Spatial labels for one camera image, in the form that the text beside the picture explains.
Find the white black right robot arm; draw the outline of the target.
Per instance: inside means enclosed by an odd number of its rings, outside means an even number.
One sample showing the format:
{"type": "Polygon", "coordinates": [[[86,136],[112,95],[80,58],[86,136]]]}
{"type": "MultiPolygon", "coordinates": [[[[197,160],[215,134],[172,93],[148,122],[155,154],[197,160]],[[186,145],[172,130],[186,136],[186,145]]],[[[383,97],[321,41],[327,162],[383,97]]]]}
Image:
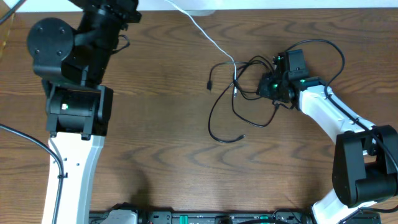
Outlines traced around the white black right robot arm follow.
{"type": "Polygon", "coordinates": [[[290,103],[311,117],[335,144],[332,190],[311,207],[309,223],[346,223],[397,196],[397,131],[376,126],[345,105],[321,78],[311,77],[302,50],[273,59],[257,94],[290,103]]]}

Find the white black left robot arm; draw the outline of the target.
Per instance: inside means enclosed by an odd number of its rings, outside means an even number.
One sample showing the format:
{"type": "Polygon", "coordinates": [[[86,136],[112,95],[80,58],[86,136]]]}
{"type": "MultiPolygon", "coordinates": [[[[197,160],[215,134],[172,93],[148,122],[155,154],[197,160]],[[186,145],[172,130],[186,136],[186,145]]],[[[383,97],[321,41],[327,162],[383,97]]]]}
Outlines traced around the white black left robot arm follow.
{"type": "Polygon", "coordinates": [[[113,104],[102,84],[121,31],[138,23],[138,0],[77,1],[80,25],[48,17],[27,38],[33,70],[42,80],[50,134],[50,169],[43,223],[88,223],[97,161],[113,104]]]}

